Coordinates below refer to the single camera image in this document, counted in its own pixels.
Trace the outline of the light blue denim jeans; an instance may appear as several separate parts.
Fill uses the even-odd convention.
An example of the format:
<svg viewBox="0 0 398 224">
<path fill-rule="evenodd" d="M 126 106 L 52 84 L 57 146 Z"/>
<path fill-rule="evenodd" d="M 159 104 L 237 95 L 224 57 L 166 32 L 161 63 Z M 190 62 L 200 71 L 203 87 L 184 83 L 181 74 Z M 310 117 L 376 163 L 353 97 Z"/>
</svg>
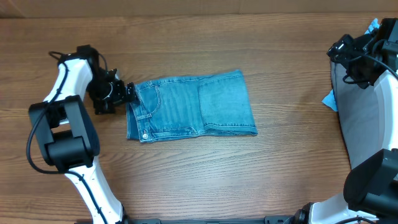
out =
<svg viewBox="0 0 398 224">
<path fill-rule="evenodd" d="M 168 77 L 135 86 L 127 139 L 141 143 L 258 134 L 242 71 Z"/>
</svg>

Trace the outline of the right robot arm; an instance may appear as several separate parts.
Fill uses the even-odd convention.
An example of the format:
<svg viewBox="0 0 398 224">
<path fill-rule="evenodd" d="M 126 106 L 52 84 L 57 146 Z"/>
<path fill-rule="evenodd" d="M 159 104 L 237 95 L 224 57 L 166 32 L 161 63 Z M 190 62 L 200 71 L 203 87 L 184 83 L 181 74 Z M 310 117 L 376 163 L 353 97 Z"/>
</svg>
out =
<svg viewBox="0 0 398 224">
<path fill-rule="evenodd" d="M 372 21 L 327 52 L 351 170 L 342 193 L 304 205 L 286 223 L 397 222 L 397 19 Z"/>
</svg>

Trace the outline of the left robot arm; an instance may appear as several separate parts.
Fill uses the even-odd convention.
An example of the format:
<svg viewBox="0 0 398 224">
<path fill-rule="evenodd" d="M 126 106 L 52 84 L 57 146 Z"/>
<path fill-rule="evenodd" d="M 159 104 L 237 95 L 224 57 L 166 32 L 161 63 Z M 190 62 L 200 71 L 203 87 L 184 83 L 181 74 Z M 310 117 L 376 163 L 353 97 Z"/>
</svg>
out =
<svg viewBox="0 0 398 224">
<path fill-rule="evenodd" d="M 106 60 L 90 45 L 78 46 L 70 54 L 50 51 L 49 55 L 57 59 L 59 74 L 43 102 L 29 107 L 32 129 L 27 160 L 37 172 L 47 173 L 31 158 L 30 147 L 36 139 L 46 164 L 55 167 L 51 174 L 64 175 L 72 182 L 93 223 L 131 223 L 101 170 L 100 140 L 83 101 L 88 95 L 95 114 L 111 114 L 118 105 L 139 101 L 135 87 L 125 85 L 117 69 L 101 67 Z"/>
</svg>

